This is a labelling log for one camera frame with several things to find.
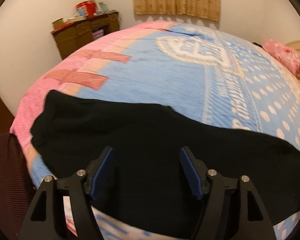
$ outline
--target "dark red fabric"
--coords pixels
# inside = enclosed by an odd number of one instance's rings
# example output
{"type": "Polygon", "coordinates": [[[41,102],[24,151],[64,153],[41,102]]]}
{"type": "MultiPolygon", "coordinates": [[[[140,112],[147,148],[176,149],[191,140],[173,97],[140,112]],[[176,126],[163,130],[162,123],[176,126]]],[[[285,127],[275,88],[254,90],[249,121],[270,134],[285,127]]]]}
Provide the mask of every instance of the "dark red fabric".
{"type": "Polygon", "coordinates": [[[0,135],[0,229],[17,240],[35,189],[15,135],[0,135]]]}

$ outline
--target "pink pillow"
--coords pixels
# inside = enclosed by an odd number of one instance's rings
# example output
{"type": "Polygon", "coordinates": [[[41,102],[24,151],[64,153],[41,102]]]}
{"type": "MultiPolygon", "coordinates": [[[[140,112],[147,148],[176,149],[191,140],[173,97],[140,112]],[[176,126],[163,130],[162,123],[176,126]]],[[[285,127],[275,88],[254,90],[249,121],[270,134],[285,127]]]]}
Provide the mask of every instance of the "pink pillow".
{"type": "Polygon", "coordinates": [[[266,41],[263,49],[300,79],[300,53],[274,40],[266,41]]]}

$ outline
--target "black garment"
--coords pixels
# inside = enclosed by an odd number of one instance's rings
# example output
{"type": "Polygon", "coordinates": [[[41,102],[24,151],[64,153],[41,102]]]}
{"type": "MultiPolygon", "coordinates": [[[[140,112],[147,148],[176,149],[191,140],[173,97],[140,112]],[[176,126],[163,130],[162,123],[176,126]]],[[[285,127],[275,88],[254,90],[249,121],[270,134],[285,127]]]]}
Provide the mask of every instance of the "black garment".
{"type": "Polygon", "coordinates": [[[300,152],[266,134],[205,125],[155,104],[126,104],[47,95],[31,128],[32,144],[48,168],[68,177],[113,146],[114,180],[96,208],[147,231],[189,239],[200,202],[191,196],[179,150],[223,176],[248,175],[273,224],[300,210],[300,152]]]}

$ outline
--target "wall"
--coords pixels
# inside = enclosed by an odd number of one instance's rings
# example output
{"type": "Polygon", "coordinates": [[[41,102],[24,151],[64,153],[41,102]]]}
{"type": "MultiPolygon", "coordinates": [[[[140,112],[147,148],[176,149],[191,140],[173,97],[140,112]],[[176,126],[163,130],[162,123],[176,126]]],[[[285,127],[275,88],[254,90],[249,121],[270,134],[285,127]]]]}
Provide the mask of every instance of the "wall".
{"type": "Polygon", "coordinates": [[[22,96],[61,61],[52,22],[84,0],[6,0],[0,8],[0,97],[15,114],[22,96]]]}
{"type": "Polygon", "coordinates": [[[133,0],[98,1],[120,11],[122,29],[164,19],[204,25],[259,43],[269,38],[283,43],[300,39],[300,17],[288,0],[221,0],[219,23],[188,16],[134,15],[133,0]]]}

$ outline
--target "silver pin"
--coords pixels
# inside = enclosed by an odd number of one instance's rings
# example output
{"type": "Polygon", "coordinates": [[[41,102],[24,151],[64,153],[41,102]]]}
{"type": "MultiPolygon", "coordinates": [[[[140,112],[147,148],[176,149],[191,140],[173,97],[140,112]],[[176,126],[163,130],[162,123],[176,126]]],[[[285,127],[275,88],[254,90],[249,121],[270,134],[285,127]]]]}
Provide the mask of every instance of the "silver pin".
{"type": "Polygon", "coordinates": [[[85,170],[78,170],[77,175],[82,177],[82,176],[86,175],[86,171],[85,170]]]}
{"type": "Polygon", "coordinates": [[[50,176],[50,175],[46,176],[46,177],[44,178],[44,181],[45,181],[45,182],[50,182],[50,181],[52,181],[52,176],[50,176]]]}
{"type": "Polygon", "coordinates": [[[242,180],[243,182],[248,182],[248,181],[250,180],[250,178],[249,178],[248,176],[246,176],[246,175],[243,175],[243,176],[241,177],[241,180],[242,180]]]}
{"type": "Polygon", "coordinates": [[[208,174],[209,174],[210,176],[216,176],[216,174],[217,174],[217,171],[216,171],[216,170],[213,170],[213,169],[211,169],[211,170],[208,170],[208,174]]]}

